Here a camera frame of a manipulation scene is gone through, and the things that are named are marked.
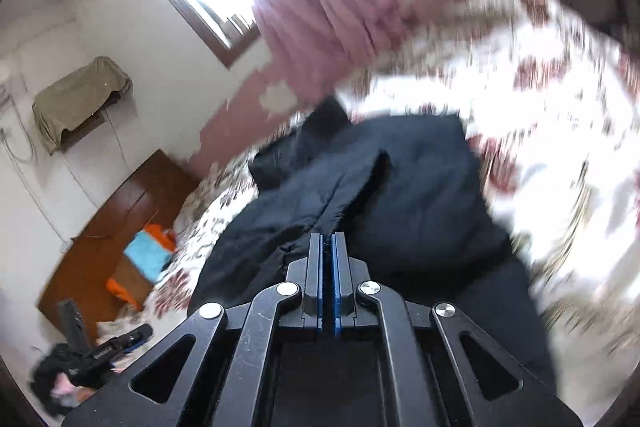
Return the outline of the cloth covered air conditioner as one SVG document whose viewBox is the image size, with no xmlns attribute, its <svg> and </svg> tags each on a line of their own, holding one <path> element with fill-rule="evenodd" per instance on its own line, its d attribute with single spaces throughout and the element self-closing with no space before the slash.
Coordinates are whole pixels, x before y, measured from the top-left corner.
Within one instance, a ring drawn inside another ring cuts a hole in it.
<svg viewBox="0 0 640 427">
<path fill-rule="evenodd" d="M 32 103 L 43 147 L 52 155 L 73 133 L 116 98 L 126 96 L 131 78 L 111 58 L 98 56 L 39 92 Z"/>
</svg>

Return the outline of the orange blue brown pillow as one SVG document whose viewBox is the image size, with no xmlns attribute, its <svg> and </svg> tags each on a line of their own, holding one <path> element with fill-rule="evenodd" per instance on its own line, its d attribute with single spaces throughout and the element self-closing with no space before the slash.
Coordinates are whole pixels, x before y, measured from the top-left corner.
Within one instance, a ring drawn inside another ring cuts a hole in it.
<svg viewBox="0 0 640 427">
<path fill-rule="evenodd" d="M 150 223 L 125 247 L 124 254 L 105 283 L 115 298 L 140 311 L 176 252 L 176 236 Z"/>
</svg>

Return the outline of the pink cloth at bedside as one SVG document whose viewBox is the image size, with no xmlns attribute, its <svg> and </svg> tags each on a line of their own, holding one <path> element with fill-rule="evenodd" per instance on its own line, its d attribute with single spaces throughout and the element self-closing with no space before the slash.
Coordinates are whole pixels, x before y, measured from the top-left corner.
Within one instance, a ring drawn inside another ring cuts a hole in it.
<svg viewBox="0 0 640 427">
<path fill-rule="evenodd" d="M 93 390 L 73 385 L 65 373 L 58 373 L 51 390 L 51 398 L 62 407 L 74 409 L 93 395 Z"/>
</svg>

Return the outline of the black padded jacket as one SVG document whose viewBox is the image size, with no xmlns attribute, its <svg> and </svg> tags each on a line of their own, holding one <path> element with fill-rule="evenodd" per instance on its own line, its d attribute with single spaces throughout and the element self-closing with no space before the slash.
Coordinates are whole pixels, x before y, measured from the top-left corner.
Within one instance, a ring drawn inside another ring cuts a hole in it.
<svg viewBox="0 0 640 427">
<path fill-rule="evenodd" d="M 454 115 L 354 124 L 334 98 L 250 162 L 258 196 L 221 233 L 189 307 L 248 303 L 343 233 L 373 280 L 429 306 L 448 301 L 547 386 L 548 339 L 528 273 L 480 193 L 480 163 Z"/>
</svg>

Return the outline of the floral bed quilt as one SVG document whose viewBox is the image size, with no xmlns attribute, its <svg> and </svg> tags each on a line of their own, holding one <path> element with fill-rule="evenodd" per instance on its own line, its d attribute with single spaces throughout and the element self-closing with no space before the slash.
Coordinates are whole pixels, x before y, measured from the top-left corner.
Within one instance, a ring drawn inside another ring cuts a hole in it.
<svg viewBox="0 0 640 427">
<path fill-rule="evenodd" d="M 454 114 L 532 276 L 562 399 L 639 393 L 639 62 L 560 0 L 463 0 L 337 93 L 352 121 Z"/>
</svg>

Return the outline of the brown wooden headboard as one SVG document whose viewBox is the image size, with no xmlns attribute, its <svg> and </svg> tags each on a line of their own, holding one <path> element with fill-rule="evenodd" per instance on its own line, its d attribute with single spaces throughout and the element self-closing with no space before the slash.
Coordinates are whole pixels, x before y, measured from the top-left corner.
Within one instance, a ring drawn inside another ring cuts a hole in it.
<svg viewBox="0 0 640 427">
<path fill-rule="evenodd" d="M 58 331 L 58 303 L 75 301 L 90 340 L 98 338 L 96 324 L 112 321 L 124 303 L 106 289 L 124 248 L 148 223 L 170 229 L 198 180 L 162 150 L 153 153 L 107 199 L 72 240 L 72 246 L 43 289 L 38 310 Z"/>
</svg>

